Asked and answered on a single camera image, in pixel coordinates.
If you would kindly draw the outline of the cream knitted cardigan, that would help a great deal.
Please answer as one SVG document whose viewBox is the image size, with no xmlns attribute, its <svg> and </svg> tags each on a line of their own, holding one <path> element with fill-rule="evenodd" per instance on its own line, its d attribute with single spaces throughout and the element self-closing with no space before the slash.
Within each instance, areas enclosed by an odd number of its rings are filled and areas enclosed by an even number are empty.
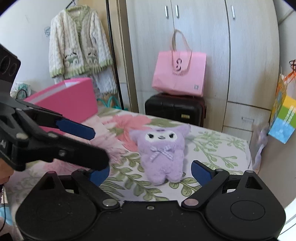
<svg viewBox="0 0 296 241">
<path fill-rule="evenodd" d="M 79 5 L 52 20 L 49 73 L 52 78 L 99 73 L 113 64 L 106 34 L 95 9 Z"/>
</svg>

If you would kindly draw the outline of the colourful gift bag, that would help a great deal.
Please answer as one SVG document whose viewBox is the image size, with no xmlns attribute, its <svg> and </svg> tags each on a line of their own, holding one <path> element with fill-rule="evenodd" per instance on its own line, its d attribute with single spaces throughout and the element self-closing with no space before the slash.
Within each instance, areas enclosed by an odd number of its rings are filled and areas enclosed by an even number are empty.
<svg viewBox="0 0 296 241">
<path fill-rule="evenodd" d="M 292 71 L 279 75 L 268 134 L 283 144 L 295 131 L 295 60 L 289 61 Z"/>
</svg>

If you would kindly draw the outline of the floral table cloth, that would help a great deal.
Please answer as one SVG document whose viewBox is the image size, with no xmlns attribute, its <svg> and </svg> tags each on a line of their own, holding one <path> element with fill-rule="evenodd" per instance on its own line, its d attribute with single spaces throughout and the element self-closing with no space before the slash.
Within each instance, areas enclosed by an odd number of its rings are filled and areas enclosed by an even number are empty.
<svg viewBox="0 0 296 241">
<path fill-rule="evenodd" d="M 247 141 L 199 126 L 115 110 L 86 125 L 96 132 L 89 144 L 110 158 L 101 188 L 116 200 L 183 200 L 201 187 L 191 173 L 194 160 L 230 174 L 251 168 Z"/>
</svg>

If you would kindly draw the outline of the pink tote bag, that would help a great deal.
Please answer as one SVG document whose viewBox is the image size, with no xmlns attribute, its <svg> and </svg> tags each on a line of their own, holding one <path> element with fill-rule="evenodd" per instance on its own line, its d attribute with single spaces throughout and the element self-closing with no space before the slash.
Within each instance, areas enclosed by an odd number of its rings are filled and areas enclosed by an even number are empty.
<svg viewBox="0 0 296 241">
<path fill-rule="evenodd" d="M 180 33 L 186 50 L 177 51 L 176 34 Z M 202 97 L 204 93 L 206 54 L 193 52 L 184 34 L 175 30 L 171 50 L 159 52 L 152 79 L 152 88 L 171 95 Z"/>
</svg>

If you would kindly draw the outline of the purple Kuromi plush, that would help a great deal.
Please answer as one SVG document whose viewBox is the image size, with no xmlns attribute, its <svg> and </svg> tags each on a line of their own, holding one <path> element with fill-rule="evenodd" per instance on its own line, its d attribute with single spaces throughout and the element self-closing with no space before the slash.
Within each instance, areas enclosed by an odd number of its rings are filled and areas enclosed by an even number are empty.
<svg viewBox="0 0 296 241">
<path fill-rule="evenodd" d="M 166 180 L 178 183 L 183 176 L 185 138 L 189 124 L 173 128 L 131 130 L 130 139 L 135 142 L 141 155 L 141 166 L 153 185 L 162 185 Z"/>
</svg>

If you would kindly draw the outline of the white wooden wardrobe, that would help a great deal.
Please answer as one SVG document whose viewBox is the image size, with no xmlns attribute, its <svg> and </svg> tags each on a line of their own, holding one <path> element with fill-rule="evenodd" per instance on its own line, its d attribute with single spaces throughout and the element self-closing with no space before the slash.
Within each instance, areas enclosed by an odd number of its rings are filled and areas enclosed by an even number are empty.
<svg viewBox="0 0 296 241">
<path fill-rule="evenodd" d="M 206 128 L 245 140 L 268 123 L 280 42 L 273 1 L 119 1 L 138 110 L 158 92 L 203 97 Z"/>
</svg>

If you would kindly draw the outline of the pink storage box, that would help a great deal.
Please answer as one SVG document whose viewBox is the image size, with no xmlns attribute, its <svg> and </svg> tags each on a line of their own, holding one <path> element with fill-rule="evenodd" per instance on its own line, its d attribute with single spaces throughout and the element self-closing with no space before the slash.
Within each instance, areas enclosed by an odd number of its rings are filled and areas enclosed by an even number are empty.
<svg viewBox="0 0 296 241">
<path fill-rule="evenodd" d="M 24 99 L 62 114 L 63 117 L 77 123 L 97 114 L 97 101 L 91 78 L 64 80 Z"/>
</svg>

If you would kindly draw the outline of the black suitcase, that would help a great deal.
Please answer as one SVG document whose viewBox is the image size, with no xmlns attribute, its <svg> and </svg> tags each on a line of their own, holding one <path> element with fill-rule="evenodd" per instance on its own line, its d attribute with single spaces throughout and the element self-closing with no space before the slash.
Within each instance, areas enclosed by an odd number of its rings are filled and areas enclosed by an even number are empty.
<svg viewBox="0 0 296 241">
<path fill-rule="evenodd" d="M 158 93 L 150 97 L 144 106 L 146 115 L 204 126 L 207 107 L 203 97 Z"/>
</svg>

